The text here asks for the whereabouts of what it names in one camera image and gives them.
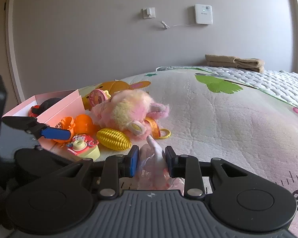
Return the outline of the white wall thermostat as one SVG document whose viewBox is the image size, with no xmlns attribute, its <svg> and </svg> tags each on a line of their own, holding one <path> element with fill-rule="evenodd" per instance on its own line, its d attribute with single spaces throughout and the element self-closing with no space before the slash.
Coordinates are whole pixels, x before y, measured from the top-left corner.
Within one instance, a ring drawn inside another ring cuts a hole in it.
<svg viewBox="0 0 298 238">
<path fill-rule="evenodd" d="M 213 9 L 211 5 L 195 4 L 195 23 L 201 25 L 213 24 Z"/>
</svg>

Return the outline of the colourful quilted play mat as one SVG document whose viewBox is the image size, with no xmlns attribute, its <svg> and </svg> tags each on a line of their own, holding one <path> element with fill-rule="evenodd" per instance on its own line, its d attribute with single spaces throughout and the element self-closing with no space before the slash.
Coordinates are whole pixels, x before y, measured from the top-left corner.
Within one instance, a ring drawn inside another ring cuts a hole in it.
<svg viewBox="0 0 298 238">
<path fill-rule="evenodd" d="M 120 81 L 107 91 L 139 88 L 170 107 L 159 120 L 171 132 L 159 141 L 178 154 L 221 157 L 293 193 L 298 236 L 298 75 L 210 67 L 163 67 Z"/>
</svg>

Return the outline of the orange plastic pumpkin toy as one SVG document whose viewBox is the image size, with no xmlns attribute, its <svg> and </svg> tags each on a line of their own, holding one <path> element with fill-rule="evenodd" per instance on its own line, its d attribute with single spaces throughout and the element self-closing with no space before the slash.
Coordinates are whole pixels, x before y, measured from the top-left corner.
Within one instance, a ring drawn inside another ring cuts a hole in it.
<svg viewBox="0 0 298 238">
<path fill-rule="evenodd" d="M 68 130 L 71 133 L 71 137 L 68 140 L 54 139 L 54 141 L 58 143 L 68 143 L 77 134 L 93 136 L 100 130 L 100 127 L 95 125 L 92 118 L 87 114 L 80 114 L 75 118 L 64 117 L 55 127 L 62 130 Z"/>
</svg>

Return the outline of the yellow corn toy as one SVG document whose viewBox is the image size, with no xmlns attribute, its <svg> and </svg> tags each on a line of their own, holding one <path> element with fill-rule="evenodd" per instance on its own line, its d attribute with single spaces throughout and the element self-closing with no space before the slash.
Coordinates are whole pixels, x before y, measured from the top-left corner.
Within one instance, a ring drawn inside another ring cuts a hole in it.
<svg viewBox="0 0 298 238">
<path fill-rule="evenodd" d="M 103 146 L 114 151 L 125 151 L 132 147 L 132 142 L 128 136 L 112 128 L 99 130 L 96 134 L 96 138 Z"/>
</svg>

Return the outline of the pink plush bunny doll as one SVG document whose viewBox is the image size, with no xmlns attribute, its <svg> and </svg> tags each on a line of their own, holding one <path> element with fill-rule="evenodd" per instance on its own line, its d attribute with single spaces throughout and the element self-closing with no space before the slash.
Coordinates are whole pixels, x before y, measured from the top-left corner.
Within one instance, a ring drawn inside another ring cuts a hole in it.
<svg viewBox="0 0 298 238">
<path fill-rule="evenodd" d="M 168 117 L 169 106 L 156 102 L 145 91 L 122 90 L 92 107 L 91 113 L 101 128 L 121 131 L 132 140 L 144 140 L 154 134 L 154 127 L 146 119 Z"/>
</svg>

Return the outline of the pink white lace cloth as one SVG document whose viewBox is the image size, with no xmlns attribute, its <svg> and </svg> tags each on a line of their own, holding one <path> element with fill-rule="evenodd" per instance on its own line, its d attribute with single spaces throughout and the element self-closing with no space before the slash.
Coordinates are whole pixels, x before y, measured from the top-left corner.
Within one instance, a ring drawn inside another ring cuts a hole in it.
<svg viewBox="0 0 298 238">
<path fill-rule="evenodd" d="M 172 178 L 168 172 L 165 153 L 156 140 L 148 135 L 139 151 L 135 179 L 138 190 L 179 190 L 184 192 L 185 181 Z"/>
</svg>

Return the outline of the folded beige towel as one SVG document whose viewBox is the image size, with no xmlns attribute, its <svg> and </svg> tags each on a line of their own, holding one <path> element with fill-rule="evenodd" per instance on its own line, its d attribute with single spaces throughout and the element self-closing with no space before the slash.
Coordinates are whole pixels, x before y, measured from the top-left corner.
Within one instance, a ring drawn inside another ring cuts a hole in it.
<svg viewBox="0 0 298 238">
<path fill-rule="evenodd" d="M 237 68 L 245 69 L 249 71 L 255 71 L 258 73 L 264 72 L 265 62 L 261 59 L 251 58 L 242 59 L 239 57 L 226 56 L 226 55 L 205 55 L 208 66 L 211 67 L 223 67 L 223 68 Z"/>
</svg>

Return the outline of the pink cardboard storage box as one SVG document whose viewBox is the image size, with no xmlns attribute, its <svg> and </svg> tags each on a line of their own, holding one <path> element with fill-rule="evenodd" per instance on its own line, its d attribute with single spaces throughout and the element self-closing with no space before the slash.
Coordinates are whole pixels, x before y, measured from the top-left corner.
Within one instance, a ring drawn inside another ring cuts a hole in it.
<svg viewBox="0 0 298 238">
<path fill-rule="evenodd" d="M 41 105 L 44 101 L 50 98 L 60 98 L 61 100 L 38 116 L 39 123 L 45 123 L 51 127 L 56 127 L 65 117 L 73 117 L 75 119 L 78 115 L 85 114 L 79 91 L 66 90 L 34 95 L 15 106 L 3 116 L 27 117 L 32 106 Z"/>
</svg>

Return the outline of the pink round donut toy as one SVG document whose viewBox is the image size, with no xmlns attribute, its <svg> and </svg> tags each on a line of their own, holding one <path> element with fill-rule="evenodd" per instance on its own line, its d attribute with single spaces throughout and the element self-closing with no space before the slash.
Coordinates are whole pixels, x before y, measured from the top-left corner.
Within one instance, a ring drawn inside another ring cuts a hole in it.
<svg viewBox="0 0 298 238">
<path fill-rule="evenodd" d="M 89 103 L 91 107 L 96 106 L 97 104 L 100 104 L 106 100 L 108 100 L 111 97 L 109 92 L 107 90 L 101 90 L 101 89 L 94 89 L 89 94 Z"/>
</svg>

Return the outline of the black plush toy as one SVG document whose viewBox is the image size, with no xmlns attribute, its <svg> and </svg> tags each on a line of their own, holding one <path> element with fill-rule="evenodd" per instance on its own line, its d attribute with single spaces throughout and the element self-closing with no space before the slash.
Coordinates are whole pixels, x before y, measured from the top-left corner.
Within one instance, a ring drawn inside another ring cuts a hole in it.
<svg viewBox="0 0 298 238">
<path fill-rule="evenodd" d="M 45 100 L 41 105 L 39 109 L 39 115 L 48 110 L 50 107 L 52 107 L 54 104 L 58 103 L 61 99 L 60 98 L 50 98 Z"/>
</svg>

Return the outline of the red plastic bear toy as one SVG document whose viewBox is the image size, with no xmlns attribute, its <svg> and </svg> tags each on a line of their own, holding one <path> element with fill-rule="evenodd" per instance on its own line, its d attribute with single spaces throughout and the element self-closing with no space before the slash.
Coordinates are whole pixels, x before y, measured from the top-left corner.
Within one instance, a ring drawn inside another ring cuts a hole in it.
<svg viewBox="0 0 298 238">
<path fill-rule="evenodd" d="M 29 109 L 28 116 L 29 117 L 37 117 L 39 115 L 39 105 L 34 105 Z"/>
</svg>

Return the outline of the white wall socket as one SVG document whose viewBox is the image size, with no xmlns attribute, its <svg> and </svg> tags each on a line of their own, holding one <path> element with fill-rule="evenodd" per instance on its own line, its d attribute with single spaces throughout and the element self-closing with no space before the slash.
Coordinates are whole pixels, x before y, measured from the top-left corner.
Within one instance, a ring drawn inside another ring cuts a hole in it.
<svg viewBox="0 0 298 238">
<path fill-rule="evenodd" d="M 142 9 L 142 17 L 143 17 L 143 19 L 154 19 L 154 18 L 156 18 L 155 8 L 152 7 L 152 8 Z"/>
</svg>

